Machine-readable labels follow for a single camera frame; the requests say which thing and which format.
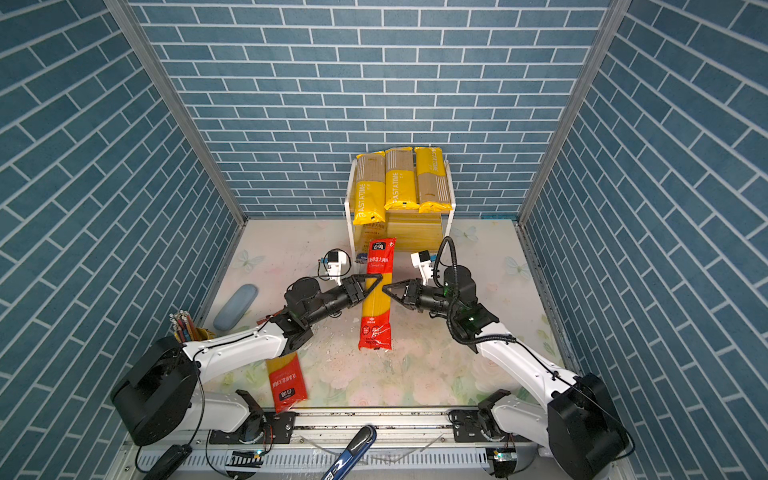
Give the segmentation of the blue moli pasta bag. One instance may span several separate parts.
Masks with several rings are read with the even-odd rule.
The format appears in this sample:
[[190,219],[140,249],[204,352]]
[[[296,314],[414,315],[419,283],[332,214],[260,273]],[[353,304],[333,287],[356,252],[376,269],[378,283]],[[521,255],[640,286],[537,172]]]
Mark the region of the blue moli pasta bag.
[[359,264],[366,263],[371,242],[386,237],[386,222],[354,225],[355,261]]

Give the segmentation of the yellow pastatime bag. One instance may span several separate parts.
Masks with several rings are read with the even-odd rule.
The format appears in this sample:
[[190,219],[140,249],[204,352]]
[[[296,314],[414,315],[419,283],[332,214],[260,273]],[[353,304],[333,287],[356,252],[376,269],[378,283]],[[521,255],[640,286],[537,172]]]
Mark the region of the yellow pastatime bag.
[[452,210],[443,152],[438,147],[417,147],[416,174],[420,213],[447,213]]
[[393,148],[385,152],[385,209],[418,210],[418,193],[411,147]]
[[385,153],[358,155],[355,169],[354,225],[381,223],[385,210]]

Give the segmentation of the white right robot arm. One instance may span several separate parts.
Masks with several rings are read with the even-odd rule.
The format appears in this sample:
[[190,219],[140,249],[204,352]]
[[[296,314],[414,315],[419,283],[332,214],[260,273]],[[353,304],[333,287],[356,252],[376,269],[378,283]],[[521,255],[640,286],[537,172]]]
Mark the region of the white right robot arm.
[[548,452],[572,479],[604,479],[610,464],[627,452],[630,435],[604,382],[556,365],[515,337],[478,301],[466,267],[447,268],[440,286],[410,279],[382,290],[409,310],[445,319],[457,343],[501,367],[533,397],[527,403],[500,389],[480,402],[477,424],[489,440],[522,436]]

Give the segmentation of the red spaghetti bag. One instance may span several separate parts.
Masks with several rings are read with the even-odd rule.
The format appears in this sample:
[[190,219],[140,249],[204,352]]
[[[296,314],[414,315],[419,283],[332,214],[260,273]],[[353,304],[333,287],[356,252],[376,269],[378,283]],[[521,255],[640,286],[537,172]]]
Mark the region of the red spaghetti bag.
[[278,413],[290,410],[308,399],[297,353],[266,361],[274,407]]
[[383,292],[383,287],[392,282],[395,246],[394,238],[370,243],[366,273],[380,274],[382,279],[362,303],[359,349],[392,348],[391,298]]

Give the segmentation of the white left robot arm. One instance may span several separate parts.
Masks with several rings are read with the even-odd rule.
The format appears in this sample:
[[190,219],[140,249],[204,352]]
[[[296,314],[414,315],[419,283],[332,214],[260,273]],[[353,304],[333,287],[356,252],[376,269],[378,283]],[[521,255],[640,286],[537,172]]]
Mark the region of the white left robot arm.
[[318,280],[302,277],[286,290],[286,305],[260,327],[213,340],[155,341],[113,387],[110,395],[131,439],[151,445],[171,432],[195,430],[208,419],[215,430],[232,432],[252,415],[242,396],[224,403],[226,414],[208,412],[202,385],[240,367],[298,351],[312,326],[363,302],[381,284],[381,274],[355,274],[325,292]]

